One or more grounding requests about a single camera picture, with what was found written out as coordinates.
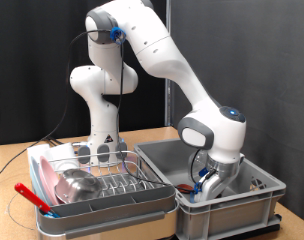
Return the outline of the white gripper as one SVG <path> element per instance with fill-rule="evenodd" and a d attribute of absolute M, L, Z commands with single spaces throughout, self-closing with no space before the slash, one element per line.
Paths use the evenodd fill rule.
<path fill-rule="evenodd" d="M 216 198 L 226 187 L 218 174 L 204 176 L 195 184 L 194 202 L 203 202 Z"/>

